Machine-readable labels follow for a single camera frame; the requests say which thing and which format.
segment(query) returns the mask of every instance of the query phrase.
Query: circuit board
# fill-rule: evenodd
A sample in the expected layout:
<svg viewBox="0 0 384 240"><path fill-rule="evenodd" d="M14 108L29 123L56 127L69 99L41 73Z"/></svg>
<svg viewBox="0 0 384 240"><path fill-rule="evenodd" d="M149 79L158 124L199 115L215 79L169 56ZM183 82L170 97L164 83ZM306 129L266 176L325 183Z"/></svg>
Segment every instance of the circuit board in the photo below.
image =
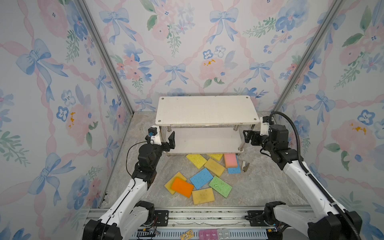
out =
<svg viewBox="0 0 384 240"><path fill-rule="evenodd" d="M186 233L180 236L181 240L188 240L194 236L192 230L187 231Z"/></svg>

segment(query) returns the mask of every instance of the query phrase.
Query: floral wallpaper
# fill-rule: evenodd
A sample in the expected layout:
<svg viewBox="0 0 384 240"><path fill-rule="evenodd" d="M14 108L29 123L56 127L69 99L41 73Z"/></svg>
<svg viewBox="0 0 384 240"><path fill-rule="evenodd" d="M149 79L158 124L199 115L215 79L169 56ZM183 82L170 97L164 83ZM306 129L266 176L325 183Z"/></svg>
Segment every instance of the floral wallpaper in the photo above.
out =
<svg viewBox="0 0 384 240"><path fill-rule="evenodd" d="M332 4L85 2L135 111L156 111L161 96L186 95L249 95L257 110L272 109Z"/></svg>
<svg viewBox="0 0 384 240"><path fill-rule="evenodd" d="M2 1L0 22L0 240L75 239L130 116L72 1Z"/></svg>
<svg viewBox="0 0 384 240"><path fill-rule="evenodd" d="M367 240L384 239L383 9L347 0L281 108L311 172L361 216Z"/></svg>

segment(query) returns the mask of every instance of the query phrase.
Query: marble floor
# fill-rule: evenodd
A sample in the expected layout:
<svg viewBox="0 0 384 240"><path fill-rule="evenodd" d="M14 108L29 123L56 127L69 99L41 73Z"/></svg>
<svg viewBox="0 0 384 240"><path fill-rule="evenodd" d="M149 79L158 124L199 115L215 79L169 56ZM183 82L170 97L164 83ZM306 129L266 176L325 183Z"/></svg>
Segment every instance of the marble floor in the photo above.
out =
<svg viewBox="0 0 384 240"><path fill-rule="evenodd" d="M155 123L155 118L156 112L136 112L134 114L107 186L108 197L101 207L111 207L126 188L131 179L125 168L127 151L133 144L145 141L144 138L148 134L148 128ZM239 131L242 132L248 128L249 125L242 126L239 127ZM127 165L130 173L133 172L134 165L137 162L140 146L141 144L134 146L129 153ZM224 198L214 191L215 201L200 204L199 206L258 206L272 201L283 201L288 205L308 204L293 181L269 157L260 154L259 151L260 147L246 144L244 153L238 155L238 160L240 164L242 161L250 162L248 171L240 174L228 174L226 170L221 176L222 180L233 187L228 198ZM209 159L207 155L203 154L203 156L207 160ZM223 159L221 159L220 164L224 165ZM152 202L155 207L194 205L192 197L186 198L179 193L171 195L164 187L164 184L177 172L181 172L189 183L191 183L189 178L199 172L185 155L166 155L163 153L156 170L155 181L141 200Z"/></svg>

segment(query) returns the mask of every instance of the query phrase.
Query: metal bracket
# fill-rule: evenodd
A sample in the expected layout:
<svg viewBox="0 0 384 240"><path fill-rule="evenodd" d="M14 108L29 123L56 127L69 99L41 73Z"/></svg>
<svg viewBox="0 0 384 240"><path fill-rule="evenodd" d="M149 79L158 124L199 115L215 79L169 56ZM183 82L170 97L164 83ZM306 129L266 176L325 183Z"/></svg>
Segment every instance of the metal bracket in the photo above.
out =
<svg viewBox="0 0 384 240"><path fill-rule="evenodd" d="M243 161L243 165L241 167L242 171L246 172L248 170L248 167L249 167L249 162Z"/></svg>
<svg viewBox="0 0 384 240"><path fill-rule="evenodd" d="M157 218L157 221L156 221L155 225L157 227L166 227L166 226L168 226L168 216L169 216L169 211L168 210L155 210L154 219Z"/></svg>
<svg viewBox="0 0 384 240"><path fill-rule="evenodd" d="M256 217L263 214L263 210L249 210L248 217ZM251 219L249 220L251 227L267 227L268 225L264 222L264 218L262 219Z"/></svg>

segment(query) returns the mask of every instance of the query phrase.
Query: small tool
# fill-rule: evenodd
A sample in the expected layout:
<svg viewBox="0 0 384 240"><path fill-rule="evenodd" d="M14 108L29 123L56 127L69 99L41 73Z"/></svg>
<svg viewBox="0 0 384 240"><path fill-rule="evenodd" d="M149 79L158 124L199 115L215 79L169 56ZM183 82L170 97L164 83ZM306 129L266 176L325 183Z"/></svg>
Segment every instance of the small tool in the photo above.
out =
<svg viewBox="0 0 384 240"><path fill-rule="evenodd" d="M242 171L246 172L248 170L248 167L249 167L249 162L243 161L243 165L241 167Z"/></svg>

